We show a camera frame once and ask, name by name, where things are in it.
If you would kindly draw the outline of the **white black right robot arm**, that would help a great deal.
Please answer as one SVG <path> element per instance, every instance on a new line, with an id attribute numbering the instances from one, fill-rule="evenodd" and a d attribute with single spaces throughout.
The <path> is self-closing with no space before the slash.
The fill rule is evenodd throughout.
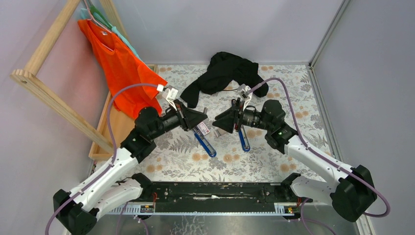
<path id="1" fill-rule="evenodd" d="M 291 174 L 281 187 L 281 197 L 288 202 L 298 197 L 310 198 L 331 205 L 343 219 L 355 222 L 375 202 L 377 194 L 370 171 L 359 165 L 352 167 L 324 152 L 315 150 L 297 130 L 285 122 L 282 105 L 277 100 L 267 100 L 257 111 L 252 105 L 246 109 L 240 99 L 233 100 L 229 109 L 215 117 L 213 126 L 228 133 L 248 126 L 265 130 L 267 144 L 282 154 L 293 157 L 324 180 L 308 179 Z"/>

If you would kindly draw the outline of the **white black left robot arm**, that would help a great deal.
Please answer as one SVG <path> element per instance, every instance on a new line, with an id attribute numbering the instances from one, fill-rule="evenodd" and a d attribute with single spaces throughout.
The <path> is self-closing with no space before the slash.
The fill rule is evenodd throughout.
<path id="1" fill-rule="evenodd" d="M 53 218 L 73 235 L 86 235 L 98 221 L 98 201 L 117 179 L 141 163 L 156 148 L 155 139 L 180 127 L 195 128 L 207 114 L 174 100 L 165 115 L 153 107 L 140 110 L 135 126 L 105 164 L 85 181 L 69 191 L 58 190 L 53 196 Z"/>

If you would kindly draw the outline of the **blue stapler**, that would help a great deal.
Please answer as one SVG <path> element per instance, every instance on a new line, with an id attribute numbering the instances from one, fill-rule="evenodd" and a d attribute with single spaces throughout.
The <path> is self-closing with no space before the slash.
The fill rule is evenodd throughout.
<path id="1" fill-rule="evenodd" d="M 194 132 L 196 139 L 198 140 L 199 144 L 203 147 L 203 149 L 206 151 L 206 153 L 212 158 L 216 157 L 216 150 L 205 138 L 203 133 L 197 127 L 193 128 L 192 131 Z"/>
<path id="2" fill-rule="evenodd" d="M 243 151 L 249 152 L 251 147 L 250 147 L 249 140 L 248 140 L 244 126 L 240 127 L 240 130 L 238 131 L 238 135 L 239 135 L 239 139 L 240 139 L 240 143 L 241 143 L 241 147 Z"/>

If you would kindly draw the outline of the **staple tray with staples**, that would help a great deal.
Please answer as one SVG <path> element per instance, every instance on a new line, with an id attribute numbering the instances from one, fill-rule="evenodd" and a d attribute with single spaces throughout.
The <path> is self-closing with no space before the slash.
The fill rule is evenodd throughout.
<path id="1" fill-rule="evenodd" d="M 217 129 L 214 130 L 214 134 L 218 138 L 220 136 L 223 136 L 223 135 L 227 134 L 227 131 L 225 131 L 221 128 L 217 128 Z"/>

